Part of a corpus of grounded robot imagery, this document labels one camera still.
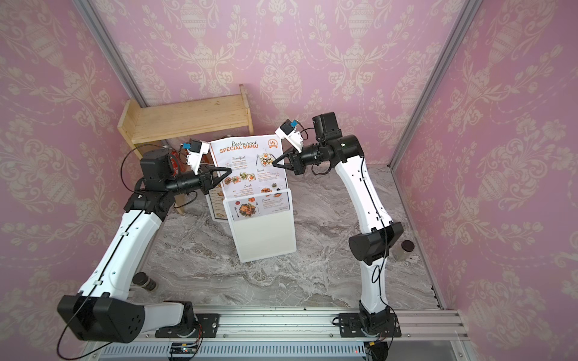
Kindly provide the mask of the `pink special menu sheet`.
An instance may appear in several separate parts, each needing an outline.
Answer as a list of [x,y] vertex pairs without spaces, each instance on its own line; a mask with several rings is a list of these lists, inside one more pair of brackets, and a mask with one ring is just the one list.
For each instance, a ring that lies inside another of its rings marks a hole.
[[231,170],[221,185],[234,221],[290,209],[285,170],[273,166],[283,154],[278,136],[223,138],[212,141],[210,151],[217,167]]

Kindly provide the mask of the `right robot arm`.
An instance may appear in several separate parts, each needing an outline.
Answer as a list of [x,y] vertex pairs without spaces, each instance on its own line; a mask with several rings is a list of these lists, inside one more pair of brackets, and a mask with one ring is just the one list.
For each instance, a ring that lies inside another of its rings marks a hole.
[[304,174],[306,168],[326,162],[346,187],[360,227],[349,238],[349,247],[361,268],[359,320],[369,336],[397,338],[399,321],[385,294],[385,266],[391,247],[403,235],[400,222],[393,221],[382,205],[367,170],[361,143],[354,135],[343,135],[337,116],[331,112],[313,117],[316,142],[305,145],[298,121],[286,120],[275,132],[292,148],[274,160],[276,168]]

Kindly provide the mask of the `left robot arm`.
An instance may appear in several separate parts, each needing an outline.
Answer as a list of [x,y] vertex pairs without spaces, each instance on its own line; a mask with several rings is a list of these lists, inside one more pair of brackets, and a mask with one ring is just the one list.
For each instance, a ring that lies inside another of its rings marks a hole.
[[140,166],[143,176],[131,187],[120,226],[104,256],[78,292],[65,295],[57,305],[65,332],[80,341],[128,344],[143,332],[168,331],[177,337],[202,338],[203,331],[190,302],[169,301],[154,305],[128,302],[129,289],[151,240],[165,221],[176,197],[208,194],[231,169],[204,164],[209,143],[190,140],[188,171],[182,171],[177,153],[155,146]]

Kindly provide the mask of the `wooden shelf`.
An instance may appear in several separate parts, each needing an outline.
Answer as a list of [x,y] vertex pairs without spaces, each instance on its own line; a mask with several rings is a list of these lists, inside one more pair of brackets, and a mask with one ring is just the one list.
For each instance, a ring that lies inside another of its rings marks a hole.
[[254,135],[254,124],[247,93],[143,108],[135,99],[126,102],[117,125],[126,143],[143,158],[143,149],[162,140],[202,135],[228,129],[247,128]]

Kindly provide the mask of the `small jar with black lid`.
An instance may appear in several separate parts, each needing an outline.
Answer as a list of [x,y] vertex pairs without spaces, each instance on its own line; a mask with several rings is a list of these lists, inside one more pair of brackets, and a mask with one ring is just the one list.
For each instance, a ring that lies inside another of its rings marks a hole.
[[391,248],[391,256],[396,262],[402,262],[406,260],[409,256],[413,254],[415,250],[415,244],[413,241],[406,239],[399,244],[394,245]]

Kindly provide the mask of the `small circuit board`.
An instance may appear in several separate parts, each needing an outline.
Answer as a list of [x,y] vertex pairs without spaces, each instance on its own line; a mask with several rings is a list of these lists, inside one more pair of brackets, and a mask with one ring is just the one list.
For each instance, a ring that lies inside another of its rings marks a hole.
[[194,355],[195,353],[197,353],[198,348],[199,348],[198,344],[173,343],[171,344],[169,354],[171,356],[179,354]]

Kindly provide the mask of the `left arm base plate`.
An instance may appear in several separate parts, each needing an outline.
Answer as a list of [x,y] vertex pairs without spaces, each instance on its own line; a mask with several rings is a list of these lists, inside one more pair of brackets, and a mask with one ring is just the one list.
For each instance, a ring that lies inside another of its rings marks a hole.
[[156,338],[215,338],[218,332],[220,314],[204,313],[184,316],[175,326],[166,326],[155,332]]

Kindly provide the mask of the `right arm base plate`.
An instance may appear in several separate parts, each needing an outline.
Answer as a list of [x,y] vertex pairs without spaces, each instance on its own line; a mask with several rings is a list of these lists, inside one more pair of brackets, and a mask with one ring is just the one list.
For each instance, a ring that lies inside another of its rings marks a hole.
[[342,338],[385,337],[400,338],[402,332],[397,315],[390,311],[379,314],[340,313],[332,321],[340,329]]

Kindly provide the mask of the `aluminium rail frame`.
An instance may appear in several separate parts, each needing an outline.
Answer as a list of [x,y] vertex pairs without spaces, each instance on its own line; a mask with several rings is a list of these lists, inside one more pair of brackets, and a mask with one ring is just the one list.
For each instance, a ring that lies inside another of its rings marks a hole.
[[[400,338],[342,338],[332,321],[351,308],[200,306],[220,314],[215,338],[156,338],[144,332],[129,344],[90,342],[85,360],[476,360],[456,311],[396,311]],[[194,355],[170,355],[173,343],[198,344]]]

